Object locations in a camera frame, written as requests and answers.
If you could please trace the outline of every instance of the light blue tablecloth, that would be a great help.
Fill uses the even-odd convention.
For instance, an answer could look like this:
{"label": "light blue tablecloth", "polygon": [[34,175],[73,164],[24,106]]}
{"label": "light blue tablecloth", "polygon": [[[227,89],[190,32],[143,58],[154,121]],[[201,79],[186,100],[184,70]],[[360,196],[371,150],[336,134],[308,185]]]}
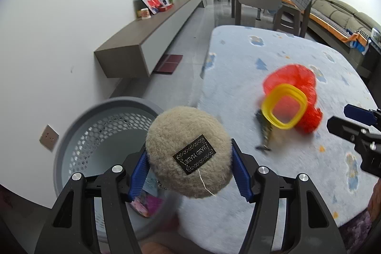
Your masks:
{"label": "light blue tablecloth", "polygon": [[[272,152],[255,150],[261,135],[255,113],[264,92],[262,82],[287,64],[302,64],[317,78],[317,104],[323,112],[311,135],[294,129],[274,129]],[[275,173],[296,177],[308,174],[332,212],[338,226],[364,210],[376,177],[360,170],[354,145],[328,133],[327,120],[344,117],[346,104],[376,109],[356,71],[328,46],[258,28],[220,26],[214,29],[199,109],[217,117],[242,152]],[[238,253],[254,205],[240,196],[234,179],[216,197],[185,198],[179,211],[180,232],[214,253]],[[273,249],[280,249],[285,221],[285,200],[279,204]]]}

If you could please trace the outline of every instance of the red plastic bag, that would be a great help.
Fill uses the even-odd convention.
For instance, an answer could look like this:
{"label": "red plastic bag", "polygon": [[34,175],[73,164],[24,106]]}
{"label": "red plastic bag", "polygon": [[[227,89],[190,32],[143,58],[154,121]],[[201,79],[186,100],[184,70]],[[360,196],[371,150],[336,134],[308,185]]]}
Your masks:
{"label": "red plastic bag", "polygon": [[295,126],[305,134],[313,132],[319,126],[323,113],[315,108],[316,77],[307,67],[291,64],[279,68],[270,74],[263,82],[263,89],[266,96],[279,84],[288,83],[300,89],[307,97],[307,110],[298,124]]}

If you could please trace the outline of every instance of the red mat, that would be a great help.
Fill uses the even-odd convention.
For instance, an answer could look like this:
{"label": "red mat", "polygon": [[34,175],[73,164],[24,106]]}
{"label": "red mat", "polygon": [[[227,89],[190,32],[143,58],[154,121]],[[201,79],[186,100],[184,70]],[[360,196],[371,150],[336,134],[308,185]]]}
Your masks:
{"label": "red mat", "polygon": [[154,72],[172,74],[180,64],[182,55],[178,54],[164,54],[157,63]]}

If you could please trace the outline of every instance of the blue gripper pad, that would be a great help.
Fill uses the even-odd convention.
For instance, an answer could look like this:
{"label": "blue gripper pad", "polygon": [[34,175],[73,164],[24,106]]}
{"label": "blue gripper pad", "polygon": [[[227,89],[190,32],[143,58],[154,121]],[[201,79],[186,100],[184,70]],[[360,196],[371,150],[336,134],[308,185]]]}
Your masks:
{"label": "blue gripper pad", "polygon": [[233,176],[236,180],[237,187],[241,196],[246,198],[246,201],[253,199],[253,192],[250,187],[250,175],[247,172],[245,165],[241,161],[236,149],[232,146],[232,158],[233,158]]}
{"label": "blue gripper pad", "polygon": [[147,152],[144,151],[131,175],[131,187],[128,191],[128,199],[130,202],[132,202],[136,196],[140,195],[148,172],[149,162]]}
{"label": "blue gripper pad", "polygon": [[365,125],[372,126],[377,124],[377,118],[374,116],[373,112],[353,105],[345,106],[344,115],[347,118],[350,118]]}

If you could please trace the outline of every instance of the white thread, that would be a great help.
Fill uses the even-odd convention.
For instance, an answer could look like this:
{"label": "white thread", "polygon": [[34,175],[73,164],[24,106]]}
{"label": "white thread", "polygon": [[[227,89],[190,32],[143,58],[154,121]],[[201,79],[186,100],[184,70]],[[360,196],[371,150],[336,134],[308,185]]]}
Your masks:
{"label": "white thread", "polygon": [[216,197],[216,195],[214,195],[211,191],[209,191],[209,190],[206,188],[205,183],[204,183],[204,181],[203,181],[202,178],[201,178],[200,170],[199,170],[199,169],[197,169],[197,170],[199,171],[200,179],[201,179],[201,182],[202,182],[202,184],[204,185],[205,189],[206,189],[209,193],[211,193],[214,197]]}

